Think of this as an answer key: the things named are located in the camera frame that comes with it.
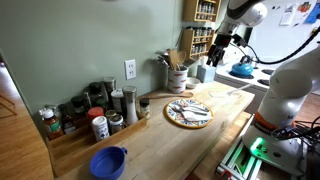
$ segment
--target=plate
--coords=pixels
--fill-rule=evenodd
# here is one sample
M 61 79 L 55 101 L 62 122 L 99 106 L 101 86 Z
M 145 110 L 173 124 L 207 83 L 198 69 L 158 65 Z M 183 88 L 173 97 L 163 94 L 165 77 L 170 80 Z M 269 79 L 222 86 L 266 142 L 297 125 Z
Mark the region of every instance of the plate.
M 181 106 L 189 106 L 189 105 L 200 105 L 205 109 L 208 109 L 211 113 L 211 116 L 213 117 L 213 113 L 211 111 L 211 109 L 204 105 L 203 103 L 195 100 L 195 99 L 177 99 L 174 101 L 171 101 L 169 104 L 166 105 L 165 107 L 165 112 L 166 115 L 168 116 L 168 118 L 170 120 L 172 120 L 174 123 L 183 126 L 183 127 L 187 127 L 187 128 L 202 128 L 207 126 L 208 124 L 210 124 L 212 122 L 212 119 L 210 120 L 203 120 L 203 121 L 187 121 L 184 119 L 184 117 L 182 116 L 181 113 L 179 112 L 175 112 L 172 110 L 172 108 L 175 105 L 181 105 Z

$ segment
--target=wooden utensil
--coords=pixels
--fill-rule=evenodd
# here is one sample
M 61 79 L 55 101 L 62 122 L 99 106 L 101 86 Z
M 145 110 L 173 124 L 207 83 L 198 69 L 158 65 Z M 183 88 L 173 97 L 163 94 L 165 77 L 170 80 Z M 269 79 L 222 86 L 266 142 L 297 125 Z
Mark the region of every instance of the wooden utensil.
M 169 51 L 169 58 L 170 58 L 170 64 L 172 64 L 173 70 L 177 70 L 177 64 L 178 62 L 178 52 L 177 50 L 170 50 Z
M 178 52 L 178 63 L 181 65 L 186 60 L 187 53 L 185 51 Z
M 159 94 L 159 95 L 148 96 L 149 99 L 161 99 L 161 98 L 172 98 L 172 97 L 191 98 L 191 97 L 193 97 L 193 93 L 192 92 L 183 92 L 181 94 Z

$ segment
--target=green light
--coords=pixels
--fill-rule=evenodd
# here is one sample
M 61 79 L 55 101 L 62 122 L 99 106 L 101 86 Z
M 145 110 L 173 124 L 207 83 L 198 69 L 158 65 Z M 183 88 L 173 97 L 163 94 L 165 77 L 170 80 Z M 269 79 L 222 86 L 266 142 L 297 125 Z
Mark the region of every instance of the green light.
M 254 141 L 254 143 L 252 144 L 252 146 L 250 147 L 251 151 L 255 151 L 257 146 L 259 146 L 259 144 L 263 141 L 263 139 L 261 137 L 258 137 L 256 139 L 256 141 Z

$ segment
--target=electrical outlet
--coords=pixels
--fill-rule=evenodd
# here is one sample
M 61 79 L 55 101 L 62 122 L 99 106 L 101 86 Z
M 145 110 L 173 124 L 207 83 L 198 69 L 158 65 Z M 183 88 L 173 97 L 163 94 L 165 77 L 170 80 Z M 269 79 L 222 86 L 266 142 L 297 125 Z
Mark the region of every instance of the electrical outlet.
M 124 62 L 126 79 L 133 79 L 136 77 L 136 60 L 131 59 Z

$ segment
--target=blue kettle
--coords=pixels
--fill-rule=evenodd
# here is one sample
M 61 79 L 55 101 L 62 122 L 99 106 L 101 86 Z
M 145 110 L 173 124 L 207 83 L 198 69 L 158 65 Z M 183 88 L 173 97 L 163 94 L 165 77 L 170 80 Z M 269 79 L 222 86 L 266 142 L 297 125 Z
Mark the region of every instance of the blue kettle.
M 249 56 L 243 56 L 239 63 L 232 66 L 231 72 L 238 76 L 250 76 L 253 72 L 253 67 L 251 64 L 251 59 Z

